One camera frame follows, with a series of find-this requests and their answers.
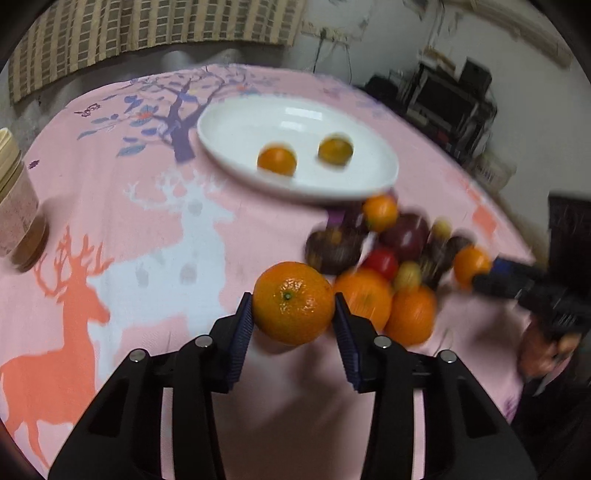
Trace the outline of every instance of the wall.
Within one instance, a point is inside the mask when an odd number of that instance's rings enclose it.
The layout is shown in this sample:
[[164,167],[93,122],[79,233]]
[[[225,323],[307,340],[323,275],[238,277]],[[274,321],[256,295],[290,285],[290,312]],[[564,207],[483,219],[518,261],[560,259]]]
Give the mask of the wall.
[[[436,48],[456,62],[458,72],[467,57],[491,70],[499,113],[490,145],[517,164],[501,196],[544,232],[550,190],[591,194],[591,85],[576,61],[563,70],[473,15],[456,27],[456,12],[447,8]],[[528,17],[536,19],[535,13]]]
[[[366,18],[362,41],[350,47],[352,82],[364,84],[375,72],[388,75],[391,68],[412,68],[417,51],[433,24],[433,14],[424,21],[403,6],[402,0],[308,0],[304,19],[318,26],[344,27],[359,35],[359,23]],[[0,74],[0,127],[9,127],[22,148],[27,149],[47,122],[71,100],[89,90],[151,73],[189,68],[233,48],[226,61],[305,69],[314,62],[319,39],[299,34],[291,48],[264,47],[237,43],[184,44],[150,49],[109,59],[84,69],[10,105],[8,66]],[[332,74],[349,81],[346,50],[325,42],[318,73]]]

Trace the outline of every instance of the person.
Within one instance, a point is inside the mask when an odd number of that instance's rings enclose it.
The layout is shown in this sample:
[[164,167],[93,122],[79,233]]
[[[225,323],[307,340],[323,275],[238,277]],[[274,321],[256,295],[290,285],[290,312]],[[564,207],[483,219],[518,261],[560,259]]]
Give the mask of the person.
[[512,426],[540,480],[591,476],[590,367],[581,335],[552,342],[539,320],[531,319],[519,346],[518,369],[526,383]]

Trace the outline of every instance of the person's hand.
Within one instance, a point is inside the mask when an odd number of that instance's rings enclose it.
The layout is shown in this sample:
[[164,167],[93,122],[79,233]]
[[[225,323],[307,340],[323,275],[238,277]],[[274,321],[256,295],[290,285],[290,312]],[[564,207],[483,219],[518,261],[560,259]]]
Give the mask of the person's hand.
[[543,377],[564,362],[580,341],[580,334],[568,333],[558,342],[549,342],[532,317],[519,346],[518,369],[527,378]]

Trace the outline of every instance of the pile of fruit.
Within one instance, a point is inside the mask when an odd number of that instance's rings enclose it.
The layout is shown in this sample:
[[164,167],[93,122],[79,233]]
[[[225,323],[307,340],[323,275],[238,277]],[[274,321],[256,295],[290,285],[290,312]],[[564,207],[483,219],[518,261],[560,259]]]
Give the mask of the pile of fruit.
[[[359,264],[371,236],[373,248]],[[334,294],[341,292],[352,314],[369,319],[378,332],[405,347],[425,342],[437,314],[436,290],[453,268],[461,288],[487,273],[491,259],[446,219],[430,227],[425,216],[400,212],[383,194],[349,209],[338,226],[314,231],[306,263],[284,262],[256,282],[255,323],[280,342],[301,345],[332,320]],[[334,275],[333,285],[323,275]]]

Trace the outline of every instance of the white deer print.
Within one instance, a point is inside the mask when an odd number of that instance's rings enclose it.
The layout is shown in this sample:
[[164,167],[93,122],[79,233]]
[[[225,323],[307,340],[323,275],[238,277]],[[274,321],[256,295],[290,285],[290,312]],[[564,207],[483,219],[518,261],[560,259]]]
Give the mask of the white deer print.
[[[166,198],[163,202],[138,198],[137,183],[125,191],[144,210],[180,212],[183,236],[175,245],[114,263],[102,275],[89,278],[111,312],[105,327],[89,326],[90,337],[100,346],[100,380],[107,379],[116,367],[113,356],[125,329],[182,315],[189,333],[196,336],[207,333],[216,319],[227,314],[219,301],[226,281],[224,243],[214,225],[232,220],[233,213],[205,195],[220,188],[212,179],[196,171],[193,174],[193,180],[187,181],[176,168],[163,172],[157,180]],[[174,194],[178,187],[186,190],[182,197]]]

